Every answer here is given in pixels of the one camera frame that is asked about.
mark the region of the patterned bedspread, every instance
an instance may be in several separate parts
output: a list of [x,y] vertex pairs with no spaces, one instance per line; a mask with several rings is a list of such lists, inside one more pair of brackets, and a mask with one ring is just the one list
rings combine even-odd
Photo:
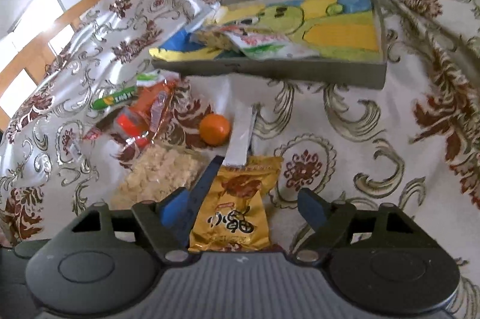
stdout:
[[[388,47],[381,91],[240,75],[191,77],[191,87],[218,111],[236,100],[261,103],[253,152],[284,157],[267,199],[273,242],[289,250],[308,233],[296,210],[302,186],[363,209],[398,204],[457,258],[462,279],[450,310],[474,319],[480,317],[480,0],[380,2]],[[1,226],[13,243],[51,237],[93,202],[109,200],[135,153],[100,138],[79,163],[69,139],[104,114],[91,110],[91,101],[150,69],[148,48],[191,20],[201,4],[102,0],[85,14],[0,145]],[[174,114],[169,141],[200,146],[195,123],[210,104],[195,101],[187,114]]]

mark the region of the gray tray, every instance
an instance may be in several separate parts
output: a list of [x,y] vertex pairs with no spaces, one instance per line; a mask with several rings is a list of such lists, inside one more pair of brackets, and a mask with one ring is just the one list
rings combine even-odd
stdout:
[[[235,5],[252,1],[273,0],[225,0],[222,5]],[[245,57],[229,57],[214,60],[168,62],[153,59],[155,68],[180,72],[182,75],[214,76],[228,73],[249,74],[272,79],[299,81],[324,81],[359,87],[381,89],[386,76],[385,28],[377,0],[371,0],[381,59],[374,62],[353,62],[335,58],[306,58],[302,60],[253,60]]]

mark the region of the candy wrapper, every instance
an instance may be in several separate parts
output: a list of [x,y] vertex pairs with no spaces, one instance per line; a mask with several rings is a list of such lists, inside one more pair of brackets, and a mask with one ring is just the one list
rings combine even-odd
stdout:
[[111,209],[130,209],[140,201],[159,202],[178,187],[191,189],[208,159],[200,153],[163,143],[151,144],[110,199]]
[[142,148],[165,131],[169,105],[179,75],[156,70],[137,76],[138,100],[127,106],[115,120],[117,132],[129,144]]
[[251,156],[246,166],[222,166],[190,233],[193,252],[256,251],[270,246],[262,203],[277,183],[282,157]]
[[253,26],[207,26],[196,31],[194,35],[194,39],[207,46],[240,51],[256,60],[291,60],[319,56],[318,51],[292,42],[285,34]]

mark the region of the orange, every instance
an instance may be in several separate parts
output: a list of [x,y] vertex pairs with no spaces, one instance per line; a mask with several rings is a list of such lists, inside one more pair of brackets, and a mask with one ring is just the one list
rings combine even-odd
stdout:
[[214,147],[224,144],[229,138],[231,125],[229,121],[220,114],[207,114],[200,121],[200,137],[208,145]]

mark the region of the painting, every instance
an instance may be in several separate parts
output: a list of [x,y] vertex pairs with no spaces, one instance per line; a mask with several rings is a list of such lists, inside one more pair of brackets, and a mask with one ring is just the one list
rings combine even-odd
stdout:
[[[382,60],[370,0],[244,1],[222,7],[217,14],[214,24],[255,26],[281,33],[293,43],[318,52],[319,57],[357,62]],[[184,29],[158,48],[150,49],[150,54],[166,61],[239,56],[213,45],[198,44]]]

